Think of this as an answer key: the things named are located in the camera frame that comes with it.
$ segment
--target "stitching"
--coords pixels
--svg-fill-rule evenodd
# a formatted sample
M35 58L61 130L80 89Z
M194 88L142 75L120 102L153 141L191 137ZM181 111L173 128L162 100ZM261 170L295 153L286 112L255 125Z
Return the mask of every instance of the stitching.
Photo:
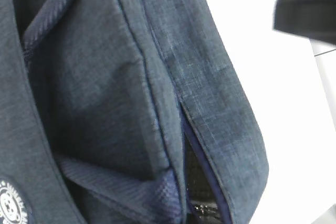
M156 116L156 118L158 120L157 122L158 122L158 126L159 126L160 136L161 136L162 142L164 144L164 133L163 133L162 126L161 126L160 117L158 116L158 109L157 109L157 107L155 105L155 99L154 99L155 96L153 94L153 90L152 90L152 87L151 87L150 78L148 77L148 71L147 71L148 68L146 66L146 60L145 60L145 57L144 57L144 53L143 53L143 50L141 49L138 41L136 40L134 32L131 29L131 26L129 24L126 12L125 12L125 10L124 10L124 8L122 6L121 0L117 0L117 1L118 1L118 5L119 5L119 8L120 8L120 11L121 11L121 13L123 15L124 21L127 24L128 31L130 32L130 34L132 36L132 39L133 39L133 41L134 41L134 43L135 43L135 45L136 45L136 47L137 47L140 55L142 56L142 59L143 59L143 68L144 68L145 78L146 78L146 82L148 84L149 94L150 94L151 102L153 104L154 113L155 113L155 116Z
M153 41L154 41L154 43L155 43L155 45L156 45L156 48L157 48L158 53L159 53L159 55L160 55L160 57L161 57L161 60L164 62L164 60L163 60L163 55L164 55L164 53L163 53L162 47L161 47L161 45L160 45L160 43L159 43L159 40L157 39L156 33L155 33L154 29L153 29L152 26L151 26L151 22L150 22L151 20L150 20L148 14L147 14L147 11L146 11L146 8L145 8L145 4L144 4L144 0L142 0L142 3L143 3L144 12L145 12L145 15L146 15L146 19L147 19L148 25L150 26L150 30L151 30L151 34L152 34L152 37L153 37ZM169 74L170 74L170 76L171 76L171 80L172 80L172 82L174 83L174 87L176 87L176 82L175 82L175 80L174 80L174 78L173 78L173 76L172 76L172 74L171 74L170 71L169 71ZM201 134L201 132L200 132L200 130L199 130L198 127L196 126L194 120L190 117L190 113L189 113L189 108L188 108L188 106L185 104L185 102L183 101L182 97L181 97L180 95L178 95L178 96L179 96L179 100L180 100L181 104L182 104L183 107L185 108L185 112L186 112L186 114L189 116L189 118L190 118L190 120L191 120L190 123L192 124L193 128L194 128L194 129L196 130L196 132L197 132L196 135L200 136L201 139L204 139L203 136L202 136L202 134ZM211 156L211 154L210 154L210 152L209 152L208 146L206 145L206 143L205 143L204 141L202 141L202 142L203 142L203 146L204 146L204 147L206 148L206 150L207 150L207 153L208 153L207 156L208 156L208 158L211 160L210 164L211 164L212 169L215 170L217 174L219 174L218 169L217 169L217 166L216 166L216 165L213 165L215 162L213 161L213 158L212 158L212 156ZM223 196L226 197L225 194L227 194L227 196L228 196L228 198L229 198L229 200L230 200L230 203L231 203L231 204L229 204L229 207L230 207L230 209L232 210L232 211L231 211L231 214L234 216L234 219L232 219L232 221L235 222L235 220L236 220L237 218L236 218L236 214L235 214L235 212L236 212L236 211L235 211L235 207L233 206L233 203L232 203L232 202L233 202L233 201L232 201L232 197L231 197L231 195L230 195L230 192L227 190L226 186L225 186L223 183L222 183L222 185L223 185L223 188L224 188L224 190L225 190L225 191L223 191Z
M157 54L159 55L161 61L163 62L163 60L162 60L162 49L161 49L161 46L159 45L159 42L158 42L158 40L157 40L157 38L156 38L156 36L155 36L154 30L152 29L152 26L151 26L149 17L148 17L148 15L147 15L147 10L146 10L146 6L145 6L145 4L144 4L144 0L141 0L141 4L142 4L142 8L143 8L143 11L144 11L144 14L145 14L145 18L146 18L146 26L147 26L148 30L150 31L150 33L151 33L151 35L152 35L152 38L153 38L153 41L154 41L156 50L157 50L157 52L158 52ZM170 76L170 80L171 80L171 82L173 83L173 88L174 88L174 90L175 90L175 94L177 94L177 92L176 92L176 88L175 88L176 85L175 85L174 80L173 80L173 78L172 78L172 76L171 76L171 73L170 73L169 71L167 71L167 73L168 73L168 75ZM166 151L166 153L167 153L167 156L168 156L169 160L171 160L171 157L169 156L169 152L167 151L167 146L166 146L165 142L164 142L164 147L165 147L165 151ZM177 187L177 189L178 189L178 192L179 192L180 205L181 205L181 214L182 214L182 220L181 220L181 223L184 223L184 222L186 222L186 219L185 219L185 213L183 212L183 207L182 207L182 202L183 202L182 194L185 194L185 192L181 192L181 187L182 187L182 186L181 186L181 183L183 183L183 182L185 182L185 181L181 182L179 179L176 179L176 178L178 178L178 176L177 176L177 171L175 170L174 167L173 167L173 171L174 171L174 177L175 177L175 180L176 180L177 183L178 183L178 187Z
M12 3L12 0L8 0L8 3L9 3L10 8L11 8L11 15L14 17L13 13L14 13L15 10L14 10L14 5ZM41 125L41 121L40 121L38 112L36 110L36 106L35 106L35 104L33 102L33 100L34 100L33 94L32 94L32 91L31 91L31 89L29 87L29 84L27 82L27 78L26 78L27 77L27 73L24 70L25 69L24 62L23 62L22 57L20 57L20 55L23 55L23 51L22 51L22 47L21 47L21 44L20 44L19 39L18 39L15 18L12 18L12 25L14 26L14 29L16 30L16 36L13 36L13 37L15 37L14 40L16 41L16 50L17 50L16 57L18 57L18 59L19 59L18 62L19 62L20 79L23 81L23 86L25 88L26 95L27 95L27 98L28 98L27 99L28 100L28 104L30 106L30 113L32 114L32 116L35 119L35 124L36 124L36 126L38 128L38 134L40 135L40 139L42 141L45 153L46 153L46 155L48 157L49 166L51 167L51 169L53 171L53 174L54 174L54 176L56 178L56 181L58 182L59 187L61 188L61 190L63 192L63 195L64 195L64 198L65 198L66 202L68 203L70 209L75 214L78 222L84 224L85 221L83 220L83 217L79 214L79 211L75 207L75 205L72 203L70 196L66 193L65 185L63 184L63 180L61 179L59 170L56 167L55 160L53 159L53 157L51 155L51 151L50 151L49 145L46 143L46 139L45 139L46 136L44 134L44 130L43 130L43 127Z

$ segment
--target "white surface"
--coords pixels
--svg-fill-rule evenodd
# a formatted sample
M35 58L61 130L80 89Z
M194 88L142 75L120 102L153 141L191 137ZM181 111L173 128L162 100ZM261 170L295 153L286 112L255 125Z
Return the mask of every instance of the white surface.
M251 224L311 224L336 202L336 133L310 41L272 31L274 3L208 0L269 159Z
M336 51L316 57L331 115L336 125Z
M325 52L336 49L335 45L324 43L318 40L311 39L311 47L313 48L314 55L320 55Z

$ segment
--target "seam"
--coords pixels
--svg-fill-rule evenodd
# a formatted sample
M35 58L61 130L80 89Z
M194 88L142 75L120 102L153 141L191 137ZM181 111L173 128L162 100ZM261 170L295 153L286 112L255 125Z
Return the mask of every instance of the seam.
M23 56L24 54L23 54L23 50L22 50L21 44L19 42L19 36L18 36L18 33L17 33L17 26L16 26L16 22L15 22L15 18L14 18L15 15L13 15L15 13L14 5L13 5L12 0L8 0L8 3L10 5L10 9L11 9L12 25L13 25L13 27L15 29L15 36L13 36L13 37L14 37L14 40L16 41L16 50L17 50L16 57L19 59L19 61L18 61L19 62L19 64L18 64L19 65L19 74L20 74L20 79L23 81L23 86L25 88L26 95L28 96L27 97L27 103L30 106L30 114L32 114L32 116L35 119L35 124L36 124L36 126L38 128L38 134L40 136L40 140L42 141L43 148L45 150L45 154L47 155L49 166L50 166L50 168L53 171L53 174L54 174L54 176L56 178L56 181L59 184L59 187L60 187L61 191L63 192L63 196L64 196L66 202L68 203L70 209L72 210L72 212L76 216L78 222L81 223L81 224L84 224L86 222L84 221L83 217L79 214L78 209L76 207L74 207L75 204L71 201L70 195L68 195L66 193L65 185L63 184L63 180L61 178L60 171L57 169L56 162L55 162L55 160L52 157L50 147L46 143L46 136L44 134L43 127L41 125L41 121L40 121L40 118L39 118L39 115L38 115L38 112L37 112L37 108L36 108L35 103L33 103L33 100L34 100L33 93L32 93L32 91L31 91L31 89L29 87L29 84L27 82L27 73L24 70L25 69L24 61L23 61L23 58L20 57L20 55Z
M158 122L158 126L159 126L159 132L160 132L160 137L161 137L161 140L163 142L163 145L164 145L164 133L163 133L163 130L162 130L162 126L161 126L161 120L160 120L160 117L159 117L159 113L158 113L158 109L157 109L157 106L155 104L155 96L153 94L153 90L152 90L152 86L151 86L151 83L150 83L150 78L148 77L148 68L147 68L147 65L146 65L146 60L145 60L145 56L144 56L144 53L143 53L143 50L141 49L136 37L135 37L135 34L134 32L132 31L131 29L131 26L130 26L130 23L129 23L129 20L127 18L127 15L126 15L126 12L123 8L123 5L121 3L121 0L117 0L118 1L118 6L120 8L120 11L122 13L122 16L124 18L124 21L127 25L127 29L128 31L130 32L131 36L132 36L132 39L143 59L143 68L144 68L144 74L145 74L145 79L146 79L146 83L147 83L147 87L148 87L148 90L149 90L149 94L150 94L150 99L151 99L151 102L153 104L153 109L154 109L154 113L155 113L155 116L157 118L157 122Z
M160 55L161 60L164 62L164 60L163 60L163 55L164 55L164 53L163 53L162 47L161 47L161 45L160 45L160 43L159 43L159 40L158 40L158 38L157 38L157 36L156 36L156 33L155 33L154 29L153 29L152 26L151 26L151 20L150 20L150 18L149 18L149 16L148 16L148 13L147 13L147 10L146 10L146 6L145 6L145 4L144 4L144 0L141 0L141 1L142 1L142 5L143 5L143 8L144 8L144 12L145 12L146 20L147 20L147 22L148 22L148 26L150 27L150 31L151 31L151 35L152 35L152 37L153 37L153 41L154 41L154 43L155 43L155 45L156 45L156 49L157 49L157 51L158 51L158 53L159 53L159 55ZM175 80L174 80L174 78L173 78L171 72L170 72L170 71L168 71L168 72L169 72L169 75L170 75L170 77L171 77L171 80L172 80L172 82L173 82L173 84L174 84L174 87L175 87L175 89L176 89L176 87L177 87L176 82L175 82ZM194 122L193 119L190 117L190 112L189 112L189 108L188 108L188 106L185 104L185 102L183 101L182 97L181 97L177 92L176 92L176 94L177 94L178 97L179 97L179 101L180 101L180 103L182 104L182 107L185 108L185 112L186 112L186 114L188 115L188 117L189 117L190 120L191 120L190 123L191 123L192 127L193 127L194 130L196 130L196 132L197 132L196 135L200 136L201 139L204 139L203 136L202 136L202 134L201 134L201 132L200 132L200 130L197 128L195 122ZM205 143L204 141L202 141L202 142L203 142L202 145L206 148L206 151L207 151L207 153L208 153L208 155L206 155L206 156L211 160L210 164L211 164L212 169L215 170L215 172L216 172L215 174L219 174L218 169L217 169L217 166L216 166L216 165L213 165L215 162L214 162L214 160L213 160L213 158L212 158L212 156L211 156L211 154L210 154L210 152L209 152L208 146L206 145L206 143ZM232 218L232 221L233 221L233 222L236 222L236 220L237 220L237 216L236 216L236 214L235 214L236 211L235 211L235 207L233 206L232 197L231 197L229 191L227 190L226 186L225 186L223 183L222 183L222 185L223 185L223 189L225 190L225 191L223 191L223 196L226 198L226 195L227 195L227 197L228 197L228 199L229 199L229 201L230 201L230 204L228 204L228 205L229 205L229 207L230 207L230 214L234 217L234 218Z
M193 130L195 131L196 136L200 136L201 139L204 139L204 138L202 137L201 131L200 131L200 130L198 129L198 127L197 127L197 124L194 122L194 120L193 120L192 117L190 116L190 113L189 113L189 110L188 110L188 106L184 103L184 101L182 101L181 103L182 103L183 107L186 108L185 113L186 113L186 115L187 115L188 120L190 121L190 125L192 126ZM203 144L201 144L201 146L204 146L204 147L206 148L206 151L207 151L207 153L208 153L208 156L207 156L207 155L206 155L206 156L212 161L212 163L210 162L211 168L212 168L213 170L215 170L215 171L219 174L217 166L216 166L216 165L213 165L215 162L213 161L213 158L212 158L212 156L211 156L211 154L210 154L210 152L209 152L208 146L204 143L204 141L203 141ZM223 189L225 190L225 191L222 192L222 193L223 193L223 196L225 197L225 199L227 199L227 198L226 198L226 195L225 195L225 194L227 194L227 197L228 197L228 199L230 200L230 202L233 202L233 201L232 201L231 194L230 194L229 190L227 190L227 188L226 188L226 186L225 186L224 184L223 184ZM237 217L237 216L235 215L235 207L234 207L234 206L230 206L230 205L229 205L229 207L230 207L230 210L231 210L231 209L233 210L232 212L230 211L230 214L233 215L233 216L235 217L234 220L232 219L232 222L233 222L233 223L237 223L237 222L236 222L236 217Z
M150 20L149 20L149 17L148 17L148 15L147 15L147 9L146 9L146 6L145 6L145 4L144 4L144 0L141 0L141 5L142 5L142 8L143 8L143 12L144 12L144 15L145 15L145 19L146 19L146 27L147 27L147 29L149 30L149 32L151 33L151 36L152 36L152 39L153 39L153 42L154 42L154 44L155 44L155 47L156 47L156 50L157 50L157 54L159 55L159 57L160 57L160 59L161 59L161 61L163 62L163 60L162 60L162 49L161 49L161 46L159 45L159 42L158 42L158 40L157 40L157 38L156 38L156 35L155 35L155 33L154 33L154 30L152 29L152 26L151 26L151 22L150 22ZM174 82L174 80L173 80L173 78L172 78L172 76L171 76L171 73L169 72L169 71L167 71L167 73L168 73L168 75L170 76L170 81L172 82L172 84L173 84L173 89L175 90L175 95L177 96L177 92L176 92L176 85L175 85L175 82ZM180 105L179 105L179 102L178 101L176 101L176 103L177 103L177 107L179 108L180 107ZM182 139L182 142L183 142L183 146L184 146L184 139L183 139L183 132L181 131L181 139ZM168 156L168 159L169 159L169 162L170 162L170 164L171 164L171 157L170 157L170 155L169 155L169 152L167 151L167 146L166 146L166 143L165 142L163 142L163 144L164 144L164 148L165 148L165 151L166 151L166 154L167 154L167 156ZM182 215L182 220L181 220L181 223L185 223L186 222L186 219L185 219L185 215L186 215L186 213L184 213L184 210L183 210L183 198L182 198L182 195L183 194L186 194L185 192L182 192L181 191L181 183L183 183L184 182L184 187L186 188L186 181L185 181L185 177L183 176L183 179L184 179L184 181L183 182L181 182L179 179L176 179L176 178L178 178L178 176L177 176L177 171L175 170L175 168L173 167L173 171L174 171L174 177L175 177L175 180L177 181L177 183L179 184L178 185L178 187L177 187L177 189L178 189L178 192L179 192L179 198L180 198L180 206L181 206L181 215Z

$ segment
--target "black object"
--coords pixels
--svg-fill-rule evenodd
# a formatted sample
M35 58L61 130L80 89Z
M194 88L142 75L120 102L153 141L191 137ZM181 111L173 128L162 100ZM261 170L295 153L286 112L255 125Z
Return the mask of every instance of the black object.
M336 0L278 0L274 27L336 44Z

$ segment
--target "white logo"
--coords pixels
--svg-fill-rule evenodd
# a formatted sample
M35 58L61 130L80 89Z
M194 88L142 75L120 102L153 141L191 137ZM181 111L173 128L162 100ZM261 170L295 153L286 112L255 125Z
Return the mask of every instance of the white logo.
M28 224L25 204L14 186L0 180L0 224Z

